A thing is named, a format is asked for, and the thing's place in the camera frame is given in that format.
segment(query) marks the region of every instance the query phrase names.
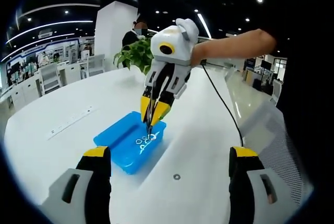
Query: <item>window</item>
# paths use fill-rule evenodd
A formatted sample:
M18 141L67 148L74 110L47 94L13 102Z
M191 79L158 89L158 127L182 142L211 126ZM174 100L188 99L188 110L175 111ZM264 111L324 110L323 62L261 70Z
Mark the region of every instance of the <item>window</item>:
M284 74L285 74L285 67L287 65L286 60L281 60L279 58L275 58L274 60L274 68L273 72L277 74L277 79L283 81L284 80Z

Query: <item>potted plant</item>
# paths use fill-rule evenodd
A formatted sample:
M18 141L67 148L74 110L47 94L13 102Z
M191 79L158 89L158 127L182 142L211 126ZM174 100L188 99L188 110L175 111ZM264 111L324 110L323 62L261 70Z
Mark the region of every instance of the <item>potted plant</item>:
M151 53L151 39L144 38L127 45L114 56L114 64L117 61L117 67L125 63L127 68L132 65L137 66L140 71L147 75L150 71L153 55Z

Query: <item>black cable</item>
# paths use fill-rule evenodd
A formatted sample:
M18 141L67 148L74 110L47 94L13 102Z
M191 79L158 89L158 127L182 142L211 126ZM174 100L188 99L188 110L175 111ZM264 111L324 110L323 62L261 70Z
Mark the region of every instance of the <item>black cable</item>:
M241 146L243 147L243 146L244 146L244 143L243 143L243 140L242 140L242 135L241 135L240 129L239 129L239 127L238 127L238 124L236 123L236 121L235 121L235 119L234 119L234 117L233 117L233 114L231 113L229 107L226 105L226 103L225 103L225 101L223 100L223 98L220 96L220 94L219 94L217 88L215 87L215 85L214 85L212 79L210 78L210 76L209 76L207 70L205 69L204 65L202 65L202 67L203 67L205 73L207 74L207 76L208 76L208 78L209 78L209 80L210 80L210 82L211 82L213 88L215 89L217 95L219 96L220 100L224 103L225 107L227 108L228 112L230 113L230 116L231 116L232 119L233 119L233 122L234 122L234 124L235 124L235 126L236 126L236 129L238 130L239 137L240 137L240 143L241 143Z

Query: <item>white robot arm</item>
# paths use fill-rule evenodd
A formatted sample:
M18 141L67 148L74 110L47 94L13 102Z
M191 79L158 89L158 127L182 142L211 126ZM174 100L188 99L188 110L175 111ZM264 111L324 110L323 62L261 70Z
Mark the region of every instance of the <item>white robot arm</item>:
M170 111L174 99L178 99L186 89L191 70L190 58L198 41L198 33L192 20L177 19L176 26L167 27L152 37L151 52L154 59L141 98L141 119L149 126L161 120ZM162 88L167 77L168 82ZM151 103L154 105L152 112L148 110Z

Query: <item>face mask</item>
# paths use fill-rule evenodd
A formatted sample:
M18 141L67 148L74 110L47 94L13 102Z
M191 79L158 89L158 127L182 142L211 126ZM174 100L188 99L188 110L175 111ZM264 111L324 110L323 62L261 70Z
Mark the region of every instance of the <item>face mask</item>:
M135 29L135 32L138 35L143 35L143 36L147 35L147 29Z

